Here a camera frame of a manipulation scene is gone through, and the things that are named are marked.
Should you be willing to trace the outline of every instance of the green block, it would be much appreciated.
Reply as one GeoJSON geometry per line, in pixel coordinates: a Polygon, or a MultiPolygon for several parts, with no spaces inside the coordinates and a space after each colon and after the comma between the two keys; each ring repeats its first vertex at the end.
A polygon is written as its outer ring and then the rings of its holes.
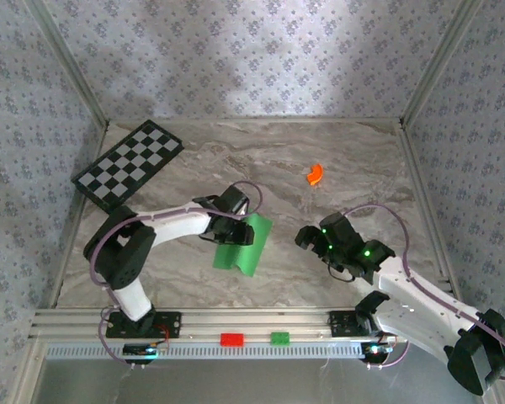
{"type": "Polygon", "coordinates": [[[272,332],[271,333],[271,345],[275,345],[277,347],[289,347],[290,333],[289,332],[272,332]]]}
{"type": "Polygon", "coordinates": [[[217,247],[213,268],[232,269],[238,267],[246,276],[253,276],[273,222],[257,213],[243,220],[254,229],[254,243],[252,246],[222,245],[217,247]]]}

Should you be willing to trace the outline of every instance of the checkerboard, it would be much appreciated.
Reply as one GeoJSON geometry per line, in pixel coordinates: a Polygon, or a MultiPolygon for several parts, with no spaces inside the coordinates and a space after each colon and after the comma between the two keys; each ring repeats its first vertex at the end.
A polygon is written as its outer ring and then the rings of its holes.
{"type": "Polygon", "coordinates": [[[183,150],[182,141],[147,120],[72,181],[110,213],[183,150]]]}

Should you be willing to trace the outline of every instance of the wall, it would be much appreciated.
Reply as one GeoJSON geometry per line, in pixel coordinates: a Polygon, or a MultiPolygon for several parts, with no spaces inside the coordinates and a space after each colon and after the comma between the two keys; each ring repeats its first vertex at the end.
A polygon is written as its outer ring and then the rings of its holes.
{"type": "Polygon", "coordinates": [[[505,0],[485,2],[411,134],[464,299],[505,316],[505,0]]]}
{"type": "Polygon", "coordinates": [[[106,115],[123,121],[397,117],[458,2],[59,0],[48,7],[106,115]]]}
{"type": "Polygon", "coordinates": [[[20,0],[0,1],[0,402],[78,208],[99,128],[20,0]]]}

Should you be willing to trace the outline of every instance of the gray marble floor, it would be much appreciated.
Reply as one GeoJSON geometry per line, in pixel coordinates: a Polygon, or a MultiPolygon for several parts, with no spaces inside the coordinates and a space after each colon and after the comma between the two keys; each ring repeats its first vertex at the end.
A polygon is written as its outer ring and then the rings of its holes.
{"type": "MultiPolygon", "coordinates": [[[[160,307],[349,306],[368,293],[364,282],[344,284],[329,277],[326,265],[294,244],[297,231],[335,210],[377,201],[406,221],[411,264],[436,275],[417,202],[397,138],[388,130],[355,123],[190,123],[165,124],[185,150],[126,204],[159,210],[194,197],[222,192],[230,183],[251,179],[263,187],[260,212],[274,221],[252,278],[238,270],[213,269],[215,245],[185,237],[151,251],[141,274],[148,296],[160,307]],[[324,167],[322,182],[306,182],[310,166],[324,167]]],[[[111,125],[103,150],[129,133],[111,125]]],[[[253,189],[245,189],[256,201],[253,189]]],[[[106,214],[91,202],[82,213],[59,307],[100,307],[107,295],[90,282],[84,245],[106,214]]],[[[378,238],[401,253],[402,232],[388,213],[364,211],[352,219],[364,238],[378,238]]]]}

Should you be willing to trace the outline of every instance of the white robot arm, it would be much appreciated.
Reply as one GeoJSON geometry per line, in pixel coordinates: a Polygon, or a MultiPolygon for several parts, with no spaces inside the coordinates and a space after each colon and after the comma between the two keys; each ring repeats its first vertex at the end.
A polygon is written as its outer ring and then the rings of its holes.
{"type": "MultiPolygon", "coordinates": [[[[92,279],[111,289],[116,305],[141,335],[152,327],[156,315],[139,280],[150,250],[187,235],[220,244],[250,245],[254,231],[242,221],[248,203],[247,196],[231,186],[221,196],[194,199],[169,210],[135,213],[122,206],[84,249],[92,279]],[[96,273],[106,282],[98,281],[96,273]]],[[[477,395],[502,376],[505,320],[499,313],[480,313],[444,293],[410,271],[405,256],[395,257],[376,240],[364,242],[340,213],[326,217],[320,228],[303,227],[295,243],[304,249],[312,245],[329,268],[347,270],[354,279],[379,290],[366,296],[354,311],[330,312],[333,337],[391,333],[405,338],[446,363],[454,378],[477,395]],[[497,336],[491,337],[483,331],[486,328],[497,336]]]]}
{"type": "Polygon", "coordinates": [[[330,313],[334,337],[358,332],[405,338],[446,363],[453,377],[479,396],[502,376],[505,320],[499,313],[480,313],[444,293],[411,271],[404,264],[405,255],[398,258],[381,242],[363,241],[341,213],[323,219],[320,228],[303,227],[295,243],[304,249],[312,245],[329,268],[348,270],[353,279],[378,289],[355,307],[355,313],[330,313]]]}
{"type": "Polygon", "coordinates": [[[131,322],[139,328],[149,327],[153,308],[139,274],[150,250],[190,235],[218,244],[250,245],[254,230],[241,221],[248,205],[247,196],[232,185],[221,196],[198,198],[167,210],[135,213],[121,206],[84,248],[92,279],[110,288],[114,303],[131,322]],[[105,282],[98,281],[95,273],[105,282]]]}

